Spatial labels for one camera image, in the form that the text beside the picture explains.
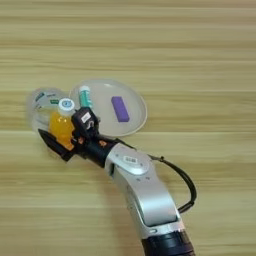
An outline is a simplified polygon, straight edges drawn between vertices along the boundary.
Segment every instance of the purple object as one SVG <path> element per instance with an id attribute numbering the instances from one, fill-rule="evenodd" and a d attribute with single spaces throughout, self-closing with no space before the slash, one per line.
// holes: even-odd
<path id="1" fill-rule="evenodd" d="M 113 107 L 115 109 L 118 122 L 119 123 L 129 122 L 130 117 L 128 115 L 128 112 L 127 112 L 127 109 L 124 105 L 124 101 L 123 101 L 122 97 L 114 96 L 114 97 L 112 97 L 111 102 L 112 102 Z"/>

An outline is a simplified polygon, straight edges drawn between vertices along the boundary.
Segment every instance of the wood grain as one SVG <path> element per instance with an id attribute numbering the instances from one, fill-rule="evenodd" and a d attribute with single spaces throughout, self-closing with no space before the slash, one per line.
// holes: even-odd
<path id="1" fill-rule="evenodd" d="M 0 0 L 0 256 L 143 255 L 122 195 L 30 131 L 27 95 L 112 78 L 145 98 L 126 138 L 185 168 L 197 255 L 256 255 L 256 3 L 253 0 Z M 157 164 L 177 205 L 179 177 Z"/>

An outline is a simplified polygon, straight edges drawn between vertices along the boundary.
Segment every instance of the black cable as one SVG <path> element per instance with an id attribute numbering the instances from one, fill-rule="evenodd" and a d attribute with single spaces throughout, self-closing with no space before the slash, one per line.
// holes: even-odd
<path id="1" fill-rule="evenodd" d="M 180 213 L 184 213 L 187 210 L 189 210 L 195 204 L 195 201 L 197 198 L 196 186 L 195 186 L 194 182 L 192 181 L 192 179 L 188 176 L 188 174 L 185 171 L 183 171 L 181 168 L 179 168 L 175 164 L 165 160 L 163 156 L 162 157 L 155 157 L 155 156 L 151 156 L 151 155 L 149 155 L 149 156 L 152 160 L 159 161 L 159 162 L 164 163 L 164 164 L 168 165 L 169 167 L 171 167 L 186 182 L 186 184 L 189 188 L 190 194 L 191 194 L 191 198 L 186 204 L 181 206 L 178 210 Z"/>
<path id="2" fill-rule="evenodd" d="M 99 134 L 97 135 L 97 137 L 99 139 L 103 139 L 103 140 L 106 140 L 108 142 L 116 141 L 116 142 L 122 143 L 123 145 L 125 145 L 129 148 L 133 148 L 133 149 L 136 150 L 136 148 L 132 147 L 131 145 L 125 143 L 124 141 L 122 141 L 120 139 L 113 140 L 111 138 L 106 138 L 105 136 L 101 136 Z M 196 201 L 196 198 L 197 198 L 196 186 L 195 186 L 194 182 L 192 181 L 192 179 L 189 177 L 189 175 L 184 170 L 182 170 L 181 168 L 179 168 L 175 164 L 165 160 L 165 158 L 163 156 L 156 157 L 156 156 L 149 155 L 149 157 L 154 161 L 159 161 L 159 162 L 164 163 L 167 166 L 171 167 L 185 181 L 185 183 L 187 184 L 187 186 L 189 188 L 191 198 L 186 204 L 181 206 L 178 210 L 179 210 L 180 213 L 184 213 L 184 212 L 188 211 L 195 204 L 195 201 Z"/>

